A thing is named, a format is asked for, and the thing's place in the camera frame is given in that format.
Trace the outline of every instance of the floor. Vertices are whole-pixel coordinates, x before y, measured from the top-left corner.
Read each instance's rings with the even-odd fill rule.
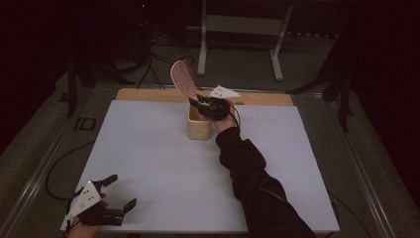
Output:
[[[268,47],[236,46],[221,41],[209,43],[206,74],[198,77],[203,87],[218,84],[237,90],[282,93],[312,80],[334,41],[286,36],[279,55],[284,81],[277,82],[269,60]],[[151,51],[169,61],[188,57],[198,59],[198,45],[162,38]],[[152,67],[138,85],[146,68],[127,76],[130,87],[173,88],[170,63],[153,57]],[[99,133],[109,103],[119,88],[111,80],[98,81],[94,88],[78,87],[78,107],[66,119],[67,105],[58,102],[66,92],[65,74],[56,92],[15,138],[0,160],[1,237],[60,237],[65,203],[46,191],[45,179],[53,194],[71,194],[88,159],[91,145]],[[352,92],[349,132],[337,123],[337,105],[321,97],[325,85],[300,95],[292,95],[308,134],[314,155],[330,192],[341,231],[329,237],[419,237],[420,214],[399,179],[386,150],[375,134],[358,96]],[[91,131],[74,130],[77,118],[94,118]],[[126,237],[127,234],[100,232],[97,237]],[[218,234],[142,234],[142,237],[246,237]]]

